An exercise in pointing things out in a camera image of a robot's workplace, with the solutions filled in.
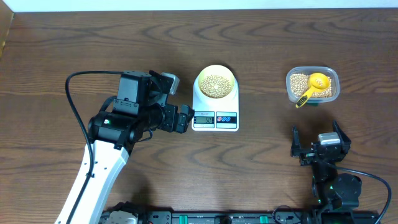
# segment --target clear plastic container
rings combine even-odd
[[[311,75],[315,72],[320,72],[322,74],[325,74],[326,76],[331,78],[331,97],[327,98],[310,98],[307,103],[326,103],[326,102],[331,102],[337,98],[337,96],[340,94],[340,83],[338,81],[338,76],[337,73],[328,67],[317,67],[317,66],[304,66],[304,67],[295,67],[291,69],[291,71],[287,74],[286,76],[286,89],[287,89],[287,94],[289,96],[289,99],[291,102],[296,103],[300,96],[296,96],[290,87],[290,76],[295,73],[302,73],[305,75]]]

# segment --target wood grain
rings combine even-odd
[[[240,88],[236,133],[156,131],[137,144],[107,207],[133,200],[175,210],[273,210],[316,203],[311,170],[291,158],[291,127],[304,142],[336,119],[353,141],[342,166],[385,178],[398,194],[398,10],[252,10],[17,14],[0,62],[0,223],[52,223],[75,180],[85,144],[65,96],[81,70],[170,72],[170,102],[191,104],[211,64]],[[300,110],[287,98],[293,67],[326,65],[341,95]],[[76,77],[85,123],[119,78]],[[385,187],[363,178],[360,210],[381,211]],[[392,201],[383,223],[398,222]]]

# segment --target digital kitchen scale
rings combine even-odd
[[[205,77],[220,75],[229,80],[232,87],[222,98],[210,98],[200,89]],[[203,69],[193,84],[192,129],[195,131],[237,131],[239,129],[239,87],[232,72],[221,65]]]

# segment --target black cable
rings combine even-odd
[[[106,111],[106,109],[110,106],[110,104],[116,98],[117,98],[117,96],[110,96],[108,99],[106,99],[105,102],[102,104],[101,108],[99,109],[99,112]]]
[[[152,129],[149,129],[148,132],[149,132],[149,137],[148,137],[148,138],[145,138],[145,139],[142,139],[142,140],[140,140],[140,141],[138,141],[138,142],[143,142],[143,141],[151,140],[152,137],[154,136],[154,131],[153,131]]]
[[[108,72],[108,71],[85,71],[85,72],[76,72],[76,73],[73,73],[73,74],[69,75],[69,77],[67,78],[67,80],[66,80],[66,82],[65,82],[65,92],[66,92],[66,94],[67,94],[67,98],[68,98],[70,107],[72,108],[72,111],[73,111],[73,113],[74,113],[75,116],[76,116],[77,122],[79,123],[80,128],[81,128],[81,131],[83,131],[83,135],[85,136],[86,143],[87,143],[88,153],[89,153],[89,155],[90,155],[90,168],[88,169],[88,173],[87,173],[87,175],[86,175],[86,180],[85,180],[85,182],[83,183],[83,186],[81,187],[81,190],[80,190],[80,192],[79,192],[79,194],[78,194],[78,196],[77,196],[77,198],[76,198],[75,204],[73,205],[72,210],[70,211],[70,214],[69,214],[69,217],[68,217],[68,220],[67,220],[67,224],[69,224],[69,223],[71,222],[71,220],[72,220],[72,218],[73,218],[73,215],[75,214],[75,211],[76,211],[76,208],[77,208],[77,206],[78,206],[78,204],[79,204],[79,202],[80,202],[81,196],[83,195],[83,193],[84,193],[84,191],[85,191],[85,189],[86,189],[86,187],[87,187],[88,181],[89,181],[90,177],[92,176],[92,172],[93,172],[93,169],[94,169],[94,154],[93,154],[93,149],[91,148],[91,144],[90,144],[90,142],[89,142],[89,140],[88,140],[88,134],[87,134],[85,125],[83,124],[83,121],[81,120],[81,118],[80,118],[80,116],[79,116],[79,113],[77,112],[76,107],[75,107],[75,105],[73,104],[73,101],[72,101],[72,98],[71,98],[70,92],[69,92],[69,82],[70,82],[70,79],[71,79],[72,77],[74,77],[74,76],[82,75],[82,74],[115,74],[115,75],[121,75],[122,72]]]
[[[279,206],[278,206],[277,208],[275,208],[275,210],[272,212],[271,218],[274,220],[275,223],[281,224],[280,222],[278,222],[278,221],[275,219],[275,212],[276,212],[278,209],[280,209],[281,207],[287,207],[287,208],[289,208],[290,211],[292,211],[293,214],[299,219],[299,221],[298,221],[297,223],[293,223],[293,224],[300,224],[300,223],[301,223],[301,217],[299,217],[299,216],[297,215],[297,213],[296,213],[292,208],[290,208],[290,207],[287,206],[287,205],[279,205]]]
[[[364,175],[364,176],[366,176],[366,177],[371,177],[371,178],[373,178],[373,179],[376,179],[376,180],[382,182],[382,183],[387,187],[387,191],[388,191],[387,202],[386,202],[386,204],[385,204],[385,206],[384,206],[382,212],[380,213],[379,218],[378,218],[378,219],[376,220],[376,222],[374,223],[374,224],[378,224],[378,223],[381,221],[381,219],[383,218],[384,214],[386,213],[386,211],[387,211],[387,209],[388,209],[388,206],[390,205],[390,202],[391,202],[392,190],[391,190],[391,187],[390,187],[390,185],[388,184],[388,182],[385,181],[384,179],[382,179],[382,178],[376,176],[376,175],[368,174],[367,172],[361,172],[361,171],[358,171],[358,170],[352,170],[352,169],[347,169],[347,168],[343,168],[343,167],[338,167],[338,166],[332,165],[332,164],[330,164],[330,163],[328,163],[328,162],[325,162],[325,163],[326,163],[329,167],[334,168],[334,169],[343,170],[343,171],[347,171],[347,172],[352,172],[352,173],[355,173],[355,174],[361,174],[361,175]]]

